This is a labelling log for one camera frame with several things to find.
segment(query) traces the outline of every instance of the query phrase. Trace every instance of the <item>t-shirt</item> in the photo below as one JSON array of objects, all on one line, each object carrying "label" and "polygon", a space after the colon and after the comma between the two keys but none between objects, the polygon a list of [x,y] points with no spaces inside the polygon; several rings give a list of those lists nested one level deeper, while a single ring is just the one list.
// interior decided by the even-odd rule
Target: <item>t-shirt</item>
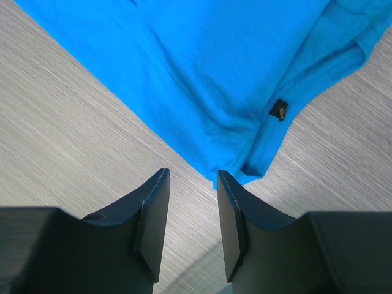
[{"label": "t-shirt", "polygon": [[215,185],[261,178],[392,22],[392,0],[16,2]]}]

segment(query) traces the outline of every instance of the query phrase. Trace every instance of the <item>blue fabric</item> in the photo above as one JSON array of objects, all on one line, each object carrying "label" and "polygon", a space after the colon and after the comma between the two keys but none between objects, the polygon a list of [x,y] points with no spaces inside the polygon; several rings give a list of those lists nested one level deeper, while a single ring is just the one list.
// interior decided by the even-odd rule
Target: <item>blue fabric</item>
[{"label": "blue fabric", "polygon": [[16,2],[215,184],[218,169],[261,178],[295,116],[392,22],[392,0]]}]

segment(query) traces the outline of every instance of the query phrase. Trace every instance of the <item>gray wood-grain surface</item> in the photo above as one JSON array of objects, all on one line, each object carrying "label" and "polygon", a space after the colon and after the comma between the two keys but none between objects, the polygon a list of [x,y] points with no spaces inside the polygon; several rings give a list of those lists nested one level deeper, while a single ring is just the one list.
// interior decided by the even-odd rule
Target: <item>gray wood-grain surface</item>
[{"label": "gray wood-grain surface", "polygon": [[[77,217],[171,171],[154,293],[225,288],[216,192],[11,0],[0,2],[0,205]],[[268,174],[247,185],[292,216],[392,209],[392,30],[367,66],[296,118]]]}]

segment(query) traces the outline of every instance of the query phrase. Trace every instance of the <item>black plastic part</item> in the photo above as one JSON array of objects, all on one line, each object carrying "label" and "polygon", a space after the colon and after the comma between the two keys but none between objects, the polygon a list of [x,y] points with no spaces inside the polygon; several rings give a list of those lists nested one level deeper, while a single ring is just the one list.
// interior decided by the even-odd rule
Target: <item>black plastic part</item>
[{"label": "black plastic part", "polygon": [[219,171],[226,277],[234,294],[392,293],[392,213],[292,218]]},{"label": "black plastic part", "polygon": [[152,293],[159,278],[169,190],[169,170],[162,169],[82,220],[59,208],[1,208],[0,290]]}]

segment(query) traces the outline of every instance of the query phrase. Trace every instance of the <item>black label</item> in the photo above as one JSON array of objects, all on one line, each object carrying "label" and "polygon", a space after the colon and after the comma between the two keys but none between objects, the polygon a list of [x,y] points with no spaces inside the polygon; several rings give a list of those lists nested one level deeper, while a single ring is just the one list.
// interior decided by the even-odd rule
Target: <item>black label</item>
[{"label": "black label", "polygon": [[283,100],[278,99],[274,105],[274,107],[269,112],[270,115],[279,118],[279,121],[283,121],[286,116],[288,103],[284,102]]}]

